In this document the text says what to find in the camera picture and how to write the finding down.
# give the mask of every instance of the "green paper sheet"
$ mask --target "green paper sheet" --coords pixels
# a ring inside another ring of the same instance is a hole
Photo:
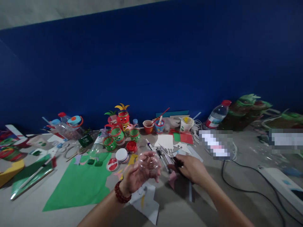
[[[177,142],[181,142],[180,133],[174,132],[174,140]]]
[[[102,166],[95,166],[96,161],[93,165],[74,165],[76,158],[73,158],[43,211],[99,203],[110,193],[105,187],[106,179],[111,175],[106,169],[110,158],[111,153],[101,154],[99,160],[104,160]],[[88,159],[89,155],[82,156],[80,162]]]

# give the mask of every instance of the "red bottle cap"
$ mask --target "red bottle cap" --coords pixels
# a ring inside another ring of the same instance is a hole
[[[64,113],[64,112],[58,113],[58,116],[59,117],[64,117],[64,116],[66,116],[66,113]]]
[[[230,100],[223,100],[222,105],[223,106],[229,106],[231,104]]]

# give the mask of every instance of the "red paper cup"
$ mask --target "red paper cup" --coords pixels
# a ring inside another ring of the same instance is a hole
[[[145,121],[143,121],[143,126],[144,126],[145,132],[147,134],[151,134],[152,133],[152,129],[154,127],[154,123],[152,125],[151,125],[151,123],[152,123],[151,120],[145,120]]]

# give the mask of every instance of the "bottle label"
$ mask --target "bottle label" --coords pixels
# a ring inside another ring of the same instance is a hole
[[[214,118],[213,116],[209,116],[205,125],[209,128],[216,128],[220,124],[223,119]]]

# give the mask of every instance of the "white jar lid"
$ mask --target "white jar lid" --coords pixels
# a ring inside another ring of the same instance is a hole
[[[120,148],[116,152],[116,159],[118,161],[124,161],[128,156],[127,150],[125,148]]]

